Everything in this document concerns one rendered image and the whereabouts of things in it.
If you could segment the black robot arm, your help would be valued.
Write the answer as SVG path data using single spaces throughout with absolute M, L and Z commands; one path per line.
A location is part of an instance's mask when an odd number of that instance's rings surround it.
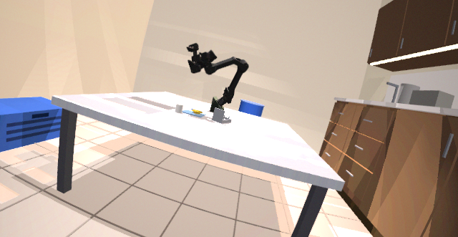
M 244 59 L 239 59 L 236 57 L 231 57 L 230 59 L 223 60 L 218 63 L 211 63 L 217 57 L 215 56 L 214 52 L 210 50 L 209 52 L 203 52 L 199 53 L 201 55 L 201 61 L 203 62 L 200 70 L 204 68 L 206 74 L 212 74 L 216 72 L 218 69 L 223 68 L 223 67 L 228 67 L 230 65 L 236 65 L 238 66 L 237 72 L 235 73 L 235 76 L 230 83 L 229 87 L 226 87 L 223 93 L 223 97 L 221 97 L 219 100 L 216 100 L 218 104 L 222 107 L 225 103 L 230 104 L 234 93 L 235 93 L 235 88 L 244 72 L 247 71 L 249 68 L 248 63 Z

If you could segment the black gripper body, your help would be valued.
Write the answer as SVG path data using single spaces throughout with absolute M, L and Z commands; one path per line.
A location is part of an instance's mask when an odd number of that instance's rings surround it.
M 191 72 L 193 74 L 196 74 L 196 73 L 201 71 L 200 68 L 201 68 L 203 62 L 200 62 L 201 61 L 201 56 L 200 56 L 200 54 L 197 54 L 197 50 L 199 50 L 198 44 L 197 43 L 190 44 L 189 47 L 192 46 L 192 45 L 197 45 L 197 49 L 190 51 L 190 52 L 193 52 L 193 56 L 191 56 L 192 57 L 192 61 L 194 63 L 199 63 L 199 68 L 191 70 Z

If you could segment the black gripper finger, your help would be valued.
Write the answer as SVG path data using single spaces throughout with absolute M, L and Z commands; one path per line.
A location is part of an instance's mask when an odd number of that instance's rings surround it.
M 190 47 L 187 47 L 187 50 L 188 50 L 189 52 L 192 51 L 192 50 L 195 50 L 195 49 L 197 49 L 197 45 L 192 45 L 192 46 L 190 46 Z
M 188 61 L 188 64 L 190 66 L 190 70 L 199 68 L 199 63 L 194 63 L 193 61 L 191 61 L 189 59 L 187 61 Z

